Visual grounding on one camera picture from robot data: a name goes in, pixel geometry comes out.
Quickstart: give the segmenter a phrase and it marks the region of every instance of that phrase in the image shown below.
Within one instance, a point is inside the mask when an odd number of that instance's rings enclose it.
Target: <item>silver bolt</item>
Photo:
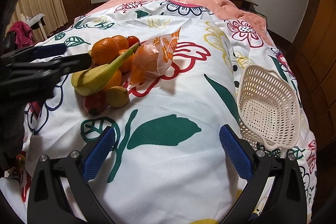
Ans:
[[[49,69],[49,70],[43,71],[43,73],[41,73],[41,76],[45,77],[45,76],[50,75],[51,73],[52,73],[52,71]]]
[[[77,158],[79,156],[79,152],[78,151],[72,151],[71,153],[70,153],[70,157],[71,158]]]
[[[258,155],[258,157],[264,157],[266,154],[262,150],[257,150],[257,155]]]
[[[64,68],[63,73],[68,73],[71,69],[69,67]]]
[[[47,155],[40,156],[40,161],[46,161],[48,159]]]
[[[289,155],[288,155],[288,158],[289,158],[290,160],[296,160],[296,157],[295,157],[293,154],[289,154]]]

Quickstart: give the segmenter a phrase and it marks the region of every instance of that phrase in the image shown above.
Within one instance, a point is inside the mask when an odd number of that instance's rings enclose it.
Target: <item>beige basket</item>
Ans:
[[[290,85],[273,70],[245,67],[237,97],[243,139],[256,148],[293,148],[300,133],[300,108]]]

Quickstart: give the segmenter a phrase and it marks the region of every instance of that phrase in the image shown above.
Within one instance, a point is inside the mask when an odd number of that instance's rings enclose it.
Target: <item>bed sheet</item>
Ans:
[[[145,41],[180,27],[173,65],[153,81],[141,85],[126,81],[130,93],[126,107],[89,117],[70,75],[56,86],[53,99],[27,105],[25,167],[13,170],[0,183],[12,203],[24,203],[26,208],[40,155],[67,156],[110,125],[120,138],[118,149],[89,184],[117,223],[215,224],[223,218],[246,184],[238,178],[218,136],[220,127],[229,124],[241,137],[231,102],[243,68],[256,63],[278,71],[297,90],[295,77],[277,48],[244,20],[220,20],[206,7],[175,0],[141,0],[82,16],[68,30],[38,45],[63,42],[66,55],[73,55],[87,52],[104,37],[135,35]],[[298,159],[309,220],[316,186],[316,142],[302,108],[300,116],[298,144],[285,154]],[[13,200],[13,190],[4,182],[12,179],[19,182],[21,200]],[[255,214],[261,212],[271,185],[269,180]],[[73,197],[69,200],[82,217]]]

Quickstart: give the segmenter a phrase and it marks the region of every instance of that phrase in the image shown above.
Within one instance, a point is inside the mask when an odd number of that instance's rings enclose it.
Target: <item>red fruit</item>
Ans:
[[[128,41],[128,44],[129,44],[130,47],[132,45],[134,45],[135,43],[140,42],[139,38],[137,38],[133,35],[131,35],[130,37],[127,37],[127,41]]]
[[[101,114],[106,109],[105,93],[99,91],[84,97],[84,108],[91,116]]]

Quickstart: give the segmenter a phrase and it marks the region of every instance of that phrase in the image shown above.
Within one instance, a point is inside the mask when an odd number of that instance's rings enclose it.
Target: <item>plastic bag of snacks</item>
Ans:
[[[168,70],[173,62],[180,30],[151,38],[139,47],[133,59],[131,84],[157,78]]]

